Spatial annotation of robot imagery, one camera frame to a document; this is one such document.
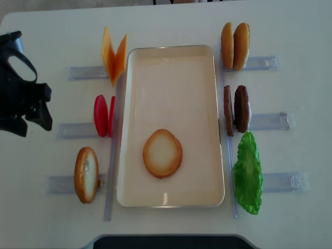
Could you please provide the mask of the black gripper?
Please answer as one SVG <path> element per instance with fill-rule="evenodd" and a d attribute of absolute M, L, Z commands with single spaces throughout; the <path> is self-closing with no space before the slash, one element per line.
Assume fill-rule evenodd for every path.
<path fill-rule="evenodd" d="M 44 130 L 52 130 L 52 117 L 46 103 L 51 99 L 51 89 L 47 83 L 38 84 L 37 70 L 23 54 L 22 32 L 14 31 L 1 35 L 1 104 L 5 118 L 23 116 L 27 121 L 40 125 Z M 23 62 L 35 75 L 33 80 L 23 79 L 11 66 L 10 57 Z M 1 119 L 0 130 L 26 137 L 27 123 L 22 117 Z"/>

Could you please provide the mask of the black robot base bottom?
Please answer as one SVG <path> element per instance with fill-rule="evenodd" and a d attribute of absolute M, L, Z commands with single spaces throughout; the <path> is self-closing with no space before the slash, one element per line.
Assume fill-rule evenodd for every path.
<path fill-rule="evenodd" d="M 109 236 L 94 242 L 94 248 L 252 248 L 232 236 Z"/>

